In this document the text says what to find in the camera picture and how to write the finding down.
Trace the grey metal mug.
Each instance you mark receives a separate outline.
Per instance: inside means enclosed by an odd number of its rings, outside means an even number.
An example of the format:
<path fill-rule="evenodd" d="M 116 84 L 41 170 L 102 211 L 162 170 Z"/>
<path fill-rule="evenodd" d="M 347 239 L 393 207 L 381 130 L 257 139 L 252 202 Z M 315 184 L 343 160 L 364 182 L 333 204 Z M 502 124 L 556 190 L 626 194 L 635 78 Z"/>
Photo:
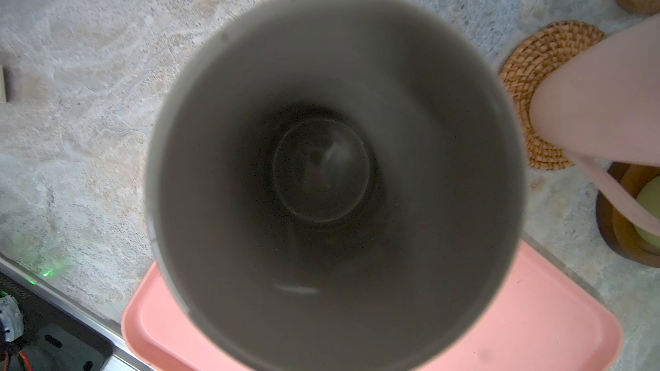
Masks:
<path fill-rule="evenodd" d="M 499 78 L 405 0 L 269 0 L 211 37 L 151 137 L 163 276 L 256 370 L 410 370 L 498 294 L 525 213 Z"/>

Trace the tan rattan coaster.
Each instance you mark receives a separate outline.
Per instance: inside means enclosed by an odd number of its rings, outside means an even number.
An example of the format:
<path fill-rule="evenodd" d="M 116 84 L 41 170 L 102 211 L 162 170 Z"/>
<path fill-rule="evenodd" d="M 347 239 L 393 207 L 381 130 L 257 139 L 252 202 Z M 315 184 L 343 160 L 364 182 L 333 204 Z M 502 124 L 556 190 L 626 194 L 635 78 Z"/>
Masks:
<path fill-rule="evenodd" d="M 536 133 L 529 114 L 532 97 L 550 74 L 606 38 L 587 22 L 553 22 L 529 36 L 505 61 L 499 75 L 517 112 L 531 168 L 558 171 L 574 165 L 562 149 Z"/>

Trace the pink handled white mug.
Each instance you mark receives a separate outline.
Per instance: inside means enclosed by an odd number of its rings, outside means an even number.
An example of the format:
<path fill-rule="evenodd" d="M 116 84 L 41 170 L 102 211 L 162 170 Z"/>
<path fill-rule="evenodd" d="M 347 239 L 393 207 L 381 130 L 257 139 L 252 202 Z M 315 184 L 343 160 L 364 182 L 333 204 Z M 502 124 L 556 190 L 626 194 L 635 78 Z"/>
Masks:
<path fill-rule="evenodd" d="M 628 221 L 652 235 L 659 220 L 596 163 L 659 164 L 659 17 L 601 41 L 534 93 L 536 133 L 563 150 Z"/>

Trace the brown wooden coaster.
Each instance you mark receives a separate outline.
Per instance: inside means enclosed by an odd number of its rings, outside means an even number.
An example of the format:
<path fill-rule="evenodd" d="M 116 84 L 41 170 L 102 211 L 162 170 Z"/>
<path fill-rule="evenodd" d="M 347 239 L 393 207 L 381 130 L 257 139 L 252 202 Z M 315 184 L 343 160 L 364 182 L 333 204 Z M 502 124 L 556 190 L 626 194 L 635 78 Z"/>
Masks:
<path fill-rule="evenodd" d="M 639 193 L 659 176 L 659 168 L 614 162 L 608 174 L 637 199 Z M 659 267 L 659 249 L 640 236 L 635 226 L 601 192 L 596 199 L 596 221 L 601 237 L 614 252 L 643 266 Z"/>

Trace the green handled white mug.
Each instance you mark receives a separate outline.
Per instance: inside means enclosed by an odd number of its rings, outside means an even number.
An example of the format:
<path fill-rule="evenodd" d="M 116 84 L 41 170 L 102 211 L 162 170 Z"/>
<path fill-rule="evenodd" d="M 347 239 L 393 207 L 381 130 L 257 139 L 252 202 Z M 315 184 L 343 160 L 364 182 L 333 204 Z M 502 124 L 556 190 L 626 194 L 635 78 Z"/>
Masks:
<path fill-rule="evenodd" d="M 657 176 L 645 185 L 640 191 L 637 201 L 656 219 L 659 218 L 660 213 L 660 176 Z M 646 230 L 635 227 L 638 235 L 653 248 L 659 250 L 659 237 L 653 235 Z"/>

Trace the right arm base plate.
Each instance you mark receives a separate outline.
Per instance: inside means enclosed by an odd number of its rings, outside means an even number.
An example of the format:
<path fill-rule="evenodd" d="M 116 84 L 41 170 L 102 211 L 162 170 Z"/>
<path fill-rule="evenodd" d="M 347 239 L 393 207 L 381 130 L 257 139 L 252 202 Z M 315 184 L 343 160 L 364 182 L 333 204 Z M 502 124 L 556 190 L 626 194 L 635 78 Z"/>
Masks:
<path fill-rule="evenodd" d="M 93 334 L 1 290 L 1 369 L 100 370 L 111 355 Z"/>

